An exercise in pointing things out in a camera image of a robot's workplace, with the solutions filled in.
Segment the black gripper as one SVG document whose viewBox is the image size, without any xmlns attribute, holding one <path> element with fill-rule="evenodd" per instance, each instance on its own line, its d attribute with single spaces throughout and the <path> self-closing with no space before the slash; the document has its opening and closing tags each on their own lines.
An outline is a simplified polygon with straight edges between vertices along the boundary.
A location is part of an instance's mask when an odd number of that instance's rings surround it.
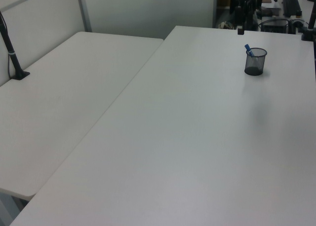
<svg viewBox="0 0 316 226">
<path fill-rule="evenodd" d="M 243 8 L 241 6 L 235 7 L 235 25 L 243 26 Z M 244 35 L 244 27 L 238 27 L 238 35 Z"/>
</svg>

